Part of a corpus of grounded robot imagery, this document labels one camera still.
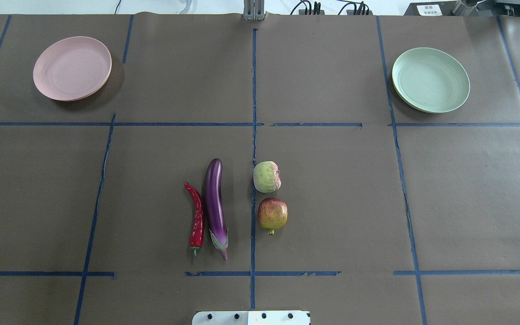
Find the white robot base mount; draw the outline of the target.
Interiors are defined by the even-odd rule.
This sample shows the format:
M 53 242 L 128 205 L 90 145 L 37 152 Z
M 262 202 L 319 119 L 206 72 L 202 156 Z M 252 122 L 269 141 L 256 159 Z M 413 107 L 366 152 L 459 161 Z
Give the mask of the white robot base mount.
M 202 311 L 192 318 L 192 325 L 311 325 L 309 311 Z

